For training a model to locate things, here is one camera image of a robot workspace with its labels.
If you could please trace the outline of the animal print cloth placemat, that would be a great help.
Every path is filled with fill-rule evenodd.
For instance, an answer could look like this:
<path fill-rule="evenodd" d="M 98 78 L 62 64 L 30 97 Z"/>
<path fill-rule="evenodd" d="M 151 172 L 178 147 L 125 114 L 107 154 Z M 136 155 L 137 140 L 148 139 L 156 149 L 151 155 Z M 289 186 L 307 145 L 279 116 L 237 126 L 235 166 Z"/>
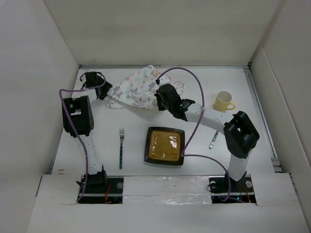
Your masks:
<path fill-rule="evenodd" d="M 118 84 L 112 85 L 104 99 L 108 109 L 120 109 L 125 105 L 157 110 L 155 93 L 158 90 L 156 79 L 160 76 L 154 66 L 149 65 L 128 76 Z"/>

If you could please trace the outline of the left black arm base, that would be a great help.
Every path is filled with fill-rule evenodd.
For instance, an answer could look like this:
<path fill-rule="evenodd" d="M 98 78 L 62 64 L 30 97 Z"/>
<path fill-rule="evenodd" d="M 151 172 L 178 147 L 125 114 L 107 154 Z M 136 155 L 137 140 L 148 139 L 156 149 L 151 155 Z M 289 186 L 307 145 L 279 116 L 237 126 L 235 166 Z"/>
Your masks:
<path fill-rule="evenodd" d="M 77 202 L 79 204 L 122 204 L 124 177 L 107 176 L 102 168 L 100 172 L 93 175 L 87 175 L 87 184 L 85 184 L 85 175 L 80 181 Z"/>

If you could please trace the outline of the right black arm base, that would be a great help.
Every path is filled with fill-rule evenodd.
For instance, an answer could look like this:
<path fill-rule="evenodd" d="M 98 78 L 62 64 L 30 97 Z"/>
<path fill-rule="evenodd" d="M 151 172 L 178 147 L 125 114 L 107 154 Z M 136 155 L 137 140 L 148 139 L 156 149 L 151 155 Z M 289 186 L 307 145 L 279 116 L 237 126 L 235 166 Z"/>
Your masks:
<path fill-rule="evenodd" d="M 257 203 L 251 176 L 247 174 L 239 181 L 229 179 L 227 175 L 210 176 L 206 190 L 211 194 L 213 204 Z"/>

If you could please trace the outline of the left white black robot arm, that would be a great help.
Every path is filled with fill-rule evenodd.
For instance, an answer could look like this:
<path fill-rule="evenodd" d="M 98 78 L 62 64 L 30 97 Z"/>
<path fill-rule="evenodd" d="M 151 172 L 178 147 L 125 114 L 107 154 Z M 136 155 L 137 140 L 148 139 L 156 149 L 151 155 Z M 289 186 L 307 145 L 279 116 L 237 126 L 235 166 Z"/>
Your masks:
<path fill-rule="evenodd" d="M 86 173 L 82 182 L 91 183 L 92 188 L 101 193 L 108 188 L 108 180 L 91 136 L 95 123 L 88 91 L 94 91 L 95 99 L 104 100 L 112 85 L 97 71 L 85 72 L 80 80 L 85 82 L 79 90 L 59 90 L 63 127 L 78 142 L 85 160 Z"/>

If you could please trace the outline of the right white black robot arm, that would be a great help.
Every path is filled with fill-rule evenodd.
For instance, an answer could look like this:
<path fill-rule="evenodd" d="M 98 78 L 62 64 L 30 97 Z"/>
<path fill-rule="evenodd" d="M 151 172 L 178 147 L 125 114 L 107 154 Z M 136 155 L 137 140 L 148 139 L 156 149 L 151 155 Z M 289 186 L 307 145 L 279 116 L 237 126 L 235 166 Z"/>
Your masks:
<path fill-rule="evenodd" d="M 193 100 L 181 99 L 171 84 L 162 85 L 155 96 L 160 111 L 167 110 L 177 119 L 201 124 L 225 136 L 231 153 L 225 186 L 230 191 L 240 188 L 249 155 L 259 140 L 259 133 L 248 115 L 243 111 L 230 114 L 206 109 Z"/>

